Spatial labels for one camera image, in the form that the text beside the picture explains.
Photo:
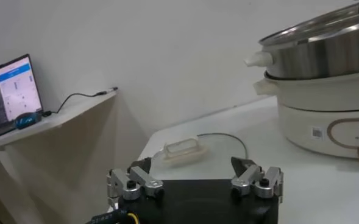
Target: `wall-mounted shelf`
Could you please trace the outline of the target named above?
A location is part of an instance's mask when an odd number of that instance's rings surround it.
[[[43,131],[47,131],[49,129],[61,126],[65,122],[68,122],[71,119],[78,117],[84,112],[92,109],[100,103],[105,102],[106,100],[109,100],[115,95],[116,92],[111,92],[103,96],[86,98],[76,104],[71,104],[69,106],[65,105],[59,112],[59,114],[52,114],[49,117],[43,117],[43,120],[41,122],[31,127],[27,127],[22,130],[14,130],[0,136],[0,147],[18,141],[20,139],[39,134]]]
[[[6,133],[0,136],[0,150],[5,150],[7,145],[12,144],[15,141],[23,140],[24,138],[31,137],[52,128],[61,127],[64,123],[113,98],[115,95],[116,92],[111,92],[103,96],[86,98],[75,104],[70,103],[65,105],[59,114],[44,117],[41,122],[31,127]],[[1,161],[0,200],[7,210],[9,210],[9,213],[17,224],[44,224],[44,221],[27,190],[9,175]]]

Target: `metal bracket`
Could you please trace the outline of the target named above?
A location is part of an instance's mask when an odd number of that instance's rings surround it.
[[[144,187],[147,196],[154,198],[163,196],[163,181],[152,178],[140,167],[135,166],[130,168],[129,177],[131,180],[137,181]]]
[[[255,183],[255,194],[260,198],[280,197],[283,194],[283,172],[278,167],[270,167],[266,175]]]
[[[251,165],[240,177],[236,177],[231,181],[232,190],[238,193],[239,196],[248,195],[251,191],[252,183],[260,180],[262,176],[261,167]]]
[[[136,200],[141,195],[140,185],[120,169],[111,170],[108,180],[108,197],[114,197],[114,190],[117,190],[119,196],[125,200]]]

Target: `label sticker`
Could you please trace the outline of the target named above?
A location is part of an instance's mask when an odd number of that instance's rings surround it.
[[[321,127],[311,127],[311,136],[313,139],[323,140],[323,129]]]

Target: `pot lid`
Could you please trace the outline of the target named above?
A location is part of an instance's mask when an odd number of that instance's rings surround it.
[[[296,26],[267,36],[263,46],[309,43],[359,30],[359,3],[315,17]]]

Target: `white shelf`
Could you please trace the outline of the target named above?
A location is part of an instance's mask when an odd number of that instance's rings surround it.
[[[87,98],[81,100],[79,103],[73,105],[65,105],[59,112],[59,114],[52,114],[49,117],[43,117],[43,120],[37,124],[34,124],[22,130],[14,130],[0,136],[0,147],[13,143],[17,140],[39,134],[43,131],[61,126],[65,122],[74,119],[75,117],[83,114],[84,112],[99,105],[100,103],[109,100],[115,95],[116,92],[111,92],[103,96],[97,96],[94,98]]]

